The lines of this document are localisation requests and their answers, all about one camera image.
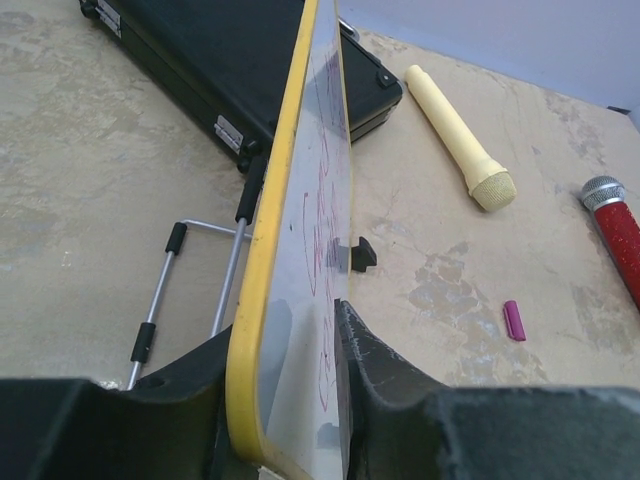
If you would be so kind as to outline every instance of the pink marker cap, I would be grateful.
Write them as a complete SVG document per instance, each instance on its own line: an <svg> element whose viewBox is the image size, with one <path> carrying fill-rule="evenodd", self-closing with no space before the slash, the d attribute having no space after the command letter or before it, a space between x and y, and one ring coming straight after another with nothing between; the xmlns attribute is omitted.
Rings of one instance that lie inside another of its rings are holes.
<svg viewBox="0 0 640 480"><path fill-rule="evenodd" d="M504 319L507 322L507 334L509 338L517 342L524 342L527 336L524 334L524 327L520 319L518 304L515 300L509 300L504 304Z"/></svg>

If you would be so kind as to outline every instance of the yellow microphone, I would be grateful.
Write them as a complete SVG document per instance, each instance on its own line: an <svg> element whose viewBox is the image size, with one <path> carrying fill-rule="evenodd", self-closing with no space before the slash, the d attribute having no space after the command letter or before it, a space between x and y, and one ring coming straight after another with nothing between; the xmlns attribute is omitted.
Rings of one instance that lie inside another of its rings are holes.
<svg viewBox="0 0 640 480"><path fill-rule="evenodd" d="M488 212L509 205L516 187L506 168L489 156L428 73L412 65L405 73L409 91L462 170L471 195Z"/></svg>

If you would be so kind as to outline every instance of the metal latch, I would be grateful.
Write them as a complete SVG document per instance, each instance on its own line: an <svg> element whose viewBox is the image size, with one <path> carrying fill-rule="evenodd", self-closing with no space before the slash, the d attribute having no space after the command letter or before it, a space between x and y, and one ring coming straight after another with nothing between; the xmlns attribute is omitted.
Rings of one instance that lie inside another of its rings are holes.
<svg viewBox="0 0 640 480"><path fill-rule="evenodd" d="M97 5L89 0L80 1L80 10L87 18L101 20L118 38L122 38L120 29L120 14L105 0L97 0Z"/></svg>
<svg viewBox="0 0 640 480"><path fill-rule="evenodd" d="M231 150L240 154L240 147L242 146L242 135L236 127L234 127L229 120L222 115L218 115L218 121L214 125L216 135L218 135L224 143L227 144Z"/></svg>

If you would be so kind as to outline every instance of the white wall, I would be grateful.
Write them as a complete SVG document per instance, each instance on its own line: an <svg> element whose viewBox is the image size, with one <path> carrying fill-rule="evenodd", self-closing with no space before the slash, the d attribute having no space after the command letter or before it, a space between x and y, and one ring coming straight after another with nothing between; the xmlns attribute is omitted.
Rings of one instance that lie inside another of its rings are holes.
<svg viewBox="0 0 640 480"><path fill-rule="evenodd" d="M356 26L599 105L640 105L640 0L339 1Z"/></svg>
<svg viewBox="0 0 640 480"><path fill-rule="evenodd" d="M636 126L638 131L640 131L640 105L631 110L629 117L631 118L631 121Z"/></svg>

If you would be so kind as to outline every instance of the red microphone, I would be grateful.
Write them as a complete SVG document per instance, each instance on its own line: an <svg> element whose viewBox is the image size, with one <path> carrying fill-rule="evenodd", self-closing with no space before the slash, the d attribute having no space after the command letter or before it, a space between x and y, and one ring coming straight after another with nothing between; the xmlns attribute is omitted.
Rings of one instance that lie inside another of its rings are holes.
<svg viewBox="0 0 640 480"><path fill-rule="evenodd" d="M615 178L595 177L582 187L582 203L640 309L640 228L624 203L624 194L624 186Z"/></svg>

